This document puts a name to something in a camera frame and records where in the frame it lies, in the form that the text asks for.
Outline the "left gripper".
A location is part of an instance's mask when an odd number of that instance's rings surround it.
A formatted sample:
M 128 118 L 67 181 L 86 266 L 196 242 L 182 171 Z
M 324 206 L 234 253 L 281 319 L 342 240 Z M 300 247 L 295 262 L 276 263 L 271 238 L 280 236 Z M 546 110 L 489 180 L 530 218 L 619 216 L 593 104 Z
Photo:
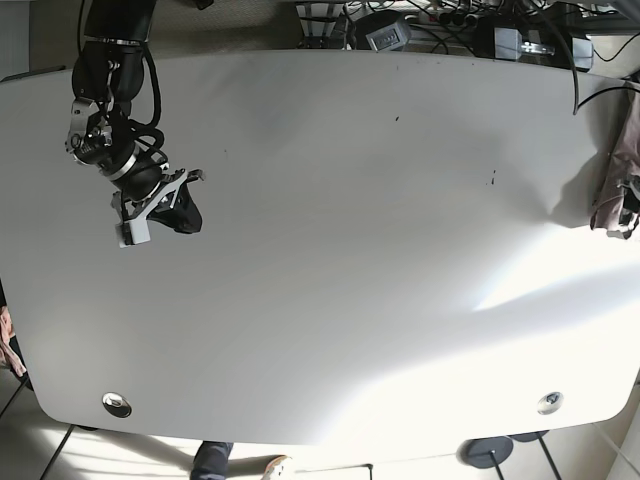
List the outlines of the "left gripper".
M 628 240 L 631 237 L 629 230 L 634 230 L 639 224 L 639 177 L 628 175 L 619 182 L 623 193 L 623 202 L 620 209 L 618 225 L 621 230 L 608 230 L 607 236 L 620 240 Z

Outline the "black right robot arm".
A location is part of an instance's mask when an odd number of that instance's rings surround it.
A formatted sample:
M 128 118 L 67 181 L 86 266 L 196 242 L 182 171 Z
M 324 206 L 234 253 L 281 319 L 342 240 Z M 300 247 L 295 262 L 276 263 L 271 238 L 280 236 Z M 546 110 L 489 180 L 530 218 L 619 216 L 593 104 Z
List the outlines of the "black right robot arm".
M 178 234 L 200 232 L 201 213 L 189 184 L 202 170 L 169 170 L 159 128 L 162 98 L 148 46 L 153 1 L 91 1 L 79 8 L 72 71 L 74 100 L 66 151 L 94 166 L 115 192 L 121 247 L 150 241 L 149 225 Z

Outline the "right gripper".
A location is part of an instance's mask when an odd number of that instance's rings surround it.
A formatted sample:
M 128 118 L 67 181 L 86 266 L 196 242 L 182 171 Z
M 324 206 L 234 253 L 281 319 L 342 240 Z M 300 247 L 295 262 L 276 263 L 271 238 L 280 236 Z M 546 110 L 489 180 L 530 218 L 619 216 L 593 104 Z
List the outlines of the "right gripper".
M 161 204 L 174 203 L 173 198 L 183 184 L 204 181 L 202 169 L 189 172 L 184 169 L 166 173 L 159 164 L 140 166 L 123 165 L 109 174 L 109 181 L 116 187 L 111 206 L 119 216 L 116 234 L 120 248 L 147 243 L 151 240 L 145 218 Z

